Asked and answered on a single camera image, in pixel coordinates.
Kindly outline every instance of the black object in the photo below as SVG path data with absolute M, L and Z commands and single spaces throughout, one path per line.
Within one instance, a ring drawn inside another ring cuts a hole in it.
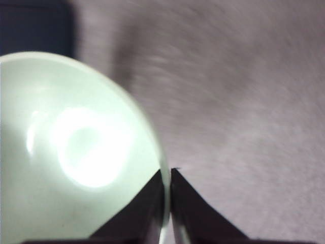
M 74 16 L 64 0 L 0 0 L 0 55 L 43 51 L 74 56 Z
M 214 210 L 177 169 L 172 169 L 171 199 L 176 244 L 310 243 L 249 239 Z
M 160 170 L 136 197 L 89 239 L 31 240 L 23 244 L 158 244 L 165 189 Z

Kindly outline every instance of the black triangular piece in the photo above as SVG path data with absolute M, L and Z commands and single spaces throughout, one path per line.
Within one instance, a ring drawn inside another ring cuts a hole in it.
M 172 169 L 171 204 L 176 244 L 312 244 L 249 239 L 214 210 L 177 169 Z
M 160 170 L 134 199 L 89 239 L 33 240 L 22 244 L 158 244 L 165 189 Z

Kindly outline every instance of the gray carpet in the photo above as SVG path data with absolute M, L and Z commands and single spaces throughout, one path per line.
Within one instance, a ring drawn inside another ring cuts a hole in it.
M 71 2 L 78 59 L 144 107 L 170 167 L 252 238 L 325 243 L 325 1 Z

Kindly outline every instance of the bowl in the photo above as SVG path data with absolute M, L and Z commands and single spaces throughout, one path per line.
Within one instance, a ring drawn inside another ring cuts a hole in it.
M 44 52 L 0 57 L 1 242 L 87 238 L 161 171 L 152 124 L 109 78 Z

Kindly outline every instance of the blurry surface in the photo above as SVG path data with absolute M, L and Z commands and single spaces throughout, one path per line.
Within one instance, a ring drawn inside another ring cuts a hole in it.
M 252 238 L 325 243 L 324 1 L 71 2 L 77 57 L 142 104 L 170 167 Z

